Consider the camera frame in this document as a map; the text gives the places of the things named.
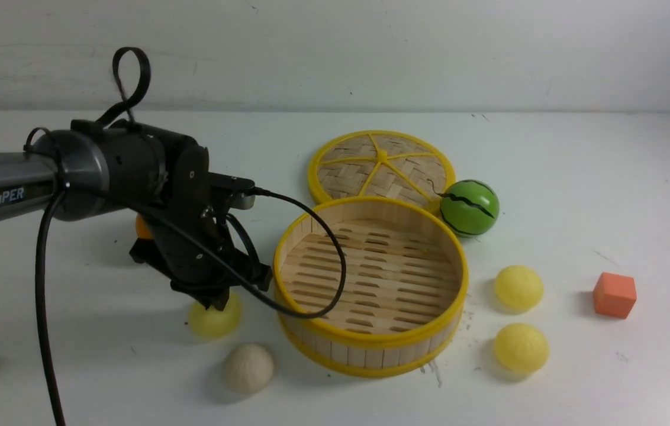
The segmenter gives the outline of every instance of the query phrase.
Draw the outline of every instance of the green watermelon ball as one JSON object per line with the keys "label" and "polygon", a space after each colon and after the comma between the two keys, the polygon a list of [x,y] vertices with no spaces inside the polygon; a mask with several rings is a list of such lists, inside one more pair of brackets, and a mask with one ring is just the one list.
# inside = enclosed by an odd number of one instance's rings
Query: green watermelon ball
{"label": "green watermelon ball", "polygon": [[440,200],[440,217],[457,235],[484,234],[498,219],[498,196],[486,184],[473,179],[454,183]]}

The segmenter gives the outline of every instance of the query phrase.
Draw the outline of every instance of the yellow ball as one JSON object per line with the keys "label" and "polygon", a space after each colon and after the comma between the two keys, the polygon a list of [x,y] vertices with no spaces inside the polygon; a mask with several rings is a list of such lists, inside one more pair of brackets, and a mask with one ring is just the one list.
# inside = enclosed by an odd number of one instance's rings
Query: yellow ball
{"label": "yellow ball", "polygon": [[199,302],[194,302],[188,313],[188,324],[197,336],[217,339],[231,333],[240,323],[240,300],[233,292],[227,300],[223,311],[214,307],[206,309]]}
{"label": "yellow ball", "polygon": [[514,373],[530,375],[545,366],[548,340],[530,324],[509,324],[495,336],[495,358]]}
{"label": "yellow ball", "polygon": [[495,277],[495,296],[517,312],[529,311],[543,299],[543,281],[529,267],[507,266]]}

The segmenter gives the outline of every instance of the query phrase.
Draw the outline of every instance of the white wall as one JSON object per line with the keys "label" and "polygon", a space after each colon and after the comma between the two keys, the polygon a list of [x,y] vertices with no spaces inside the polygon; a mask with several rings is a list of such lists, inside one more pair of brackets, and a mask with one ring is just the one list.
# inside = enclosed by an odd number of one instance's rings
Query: white wall
{"label": "white wall", "polygon": [[670,0],[0,0],[0,108],[670,111]]}

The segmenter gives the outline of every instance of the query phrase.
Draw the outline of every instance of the beige ball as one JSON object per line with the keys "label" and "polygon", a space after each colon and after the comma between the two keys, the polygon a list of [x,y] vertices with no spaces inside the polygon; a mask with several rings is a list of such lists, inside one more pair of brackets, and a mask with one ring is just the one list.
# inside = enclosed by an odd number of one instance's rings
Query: beige ball
{"label": "beige ball", "polygon": [[264,346],[256,343],[237,346],[224,359],[224,384],[236,393],[257,393],[269,385],[273,375],[275,359]]}

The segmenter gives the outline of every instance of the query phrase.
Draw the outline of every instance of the black wire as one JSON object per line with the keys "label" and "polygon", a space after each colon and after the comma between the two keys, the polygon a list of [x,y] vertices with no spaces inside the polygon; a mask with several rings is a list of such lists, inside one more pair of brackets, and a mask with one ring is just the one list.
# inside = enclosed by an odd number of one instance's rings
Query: black wire
{"label": "black wire", "polygon": [[225,218],[227,218],[227,223],[235,229],[238,237],[240,237],[240,242],[243,243],[243,247],[246,248],[246,254],[248,254],[249,262],[251,263],[251,274],[249,276],[256,277],[256,275],[262,271],[262,262],[259,261],[259,254],[256,253],[256,248],[253,245],[253,241],[251,241],[251,236],[248,235],[246,229],[234,215],[226,213]]}
{"label": "black wire", "polygon": [[40,343],[40,359],[43,362],[43,374],[46,376],[46,386],[51,399],[51,411],[57,426],[64,426],[64,412],[62,410],[62,399],[59,396],[59,386],[56,385],[56,374],[53,370],[51,360],[51,343],[49,343],[49,326],[46,318],[46,241],[48,240],[49,227],[54,213],[59,205],[64,202],[66,191],[57,191],[51,202],[43,211],[43,219],[40,220],[38,240],[35,245],[35,318],[38,324],[38,343]]}
{"label": "black wire", "polygon": [[314,211],[311,210],[311,208],[307,207],[302,202],[291,199],[290,197],[283,196],[275,192],[267,191],[266,189],[258,189],[256,192],[257,195],[281,199],[302,208],[306,213],[308,213],[308,215],[312,216],[314,220],[316,220],[319,224],[321,224],[321,226],[324,228],[324,232],[327,233],[328,237],[330,237],[330,239],[332,240],[333,245],[335,246],[335,251],[337,251],[337,254],[340,257],[340,282],[338,283],[338,288],[335,291],[335,296],[327,306],[325,306],[324,308],[320,309],[317,312],[294,311],[285,305],[281,305],[280,303],[276,302],[270,297],[267,297],[262,291],[260,291],[260,289],[256,288],[256,286],[249,283],[249,281],[246,280],[246,278],[243,277],[243,275],[238,273],[229,264],[227,264],[227,262],[225,262],[222,258],[220,258],[216,253],[214,253],[213,250],[205,246],[199,240],[195,239],[195,237],[187,233],[185,230],[181,229],[180,226],[173,223],[168,218],[164,218],[161,215],[154,214],[154,210],[146,205],[142,205],[138,202],[132,202],[130,200],[114,196],[109,192],[100,191],[100,189],[92,188],[89,186],[73,185],[68,187],[67,190],[85,192],[88,195],[97,196],[108,202],[113,202],[115,204],[122,205],[124,207],[129,208],[132,211],[135,211],[136,213],[140,213],[140,215],[142,215],[144,218],[159,222],[159,224],[166,227],[168,230],[172,231],[176,235],[179,235],[184,240],[194,245],[195,248],[199,249],[202,253],[205,253],[207,254],[207,256],[210,256],[211,261],[219,265],[219,267],[221,267],[224,270],[224,272],[232,276],[232,278],[235,278],[235,280],[240,284],[240,286],[242,286],[242,288],[246,289],[261,303],[264,303],[265,305],[269,306],[270,308],[273,308],[274,310],[280,312],[281,314],[299,319],[321,318],[322,316],[327,315],[327,313],[330,312],[335,307],[335,305],[337,305],[338,301],[340,301],[340,297],[343,294],[343,289],[346,286],[346,255],[345,253],[343,253],[343,248],[340,247],[340,243],[338,243],[335,234],[333,234],[330,227],[328,227],[327,224],[324,223],[324,220],[322,220],[322,218],[320,218],[319,215],[314,213]]}
{"label": "black wire", "polygon": [[[138,85],[133,92],[131,97],[127,97],[124,93],[124,86],[122,85],[122,80],[119,78],[119,61],[122,59],[127,52],[133,52],[138,58],[138,65],[140,66],[140,78],[138,78]],[[117,89],[119,94],[122,97],[121,102],[117,102],[115,105],[108,108],[108,110],[96,120],[96,123],[101,124],[103,127],[106,127],[115,121],[123,112],[126,112],[130,118],[130,122],[135,122],[135,117],[133,116],[132,108],[134,108],[143,98],[146,97],[146,92],[148,92],[149,85],[151,84],[151,62],[148,60],[146,52],[138,49],[137,47],[123,47],[117,49],[114,54],[114,58],[111,60],[111,71],[114,74],[114,81],[117,84]]]}

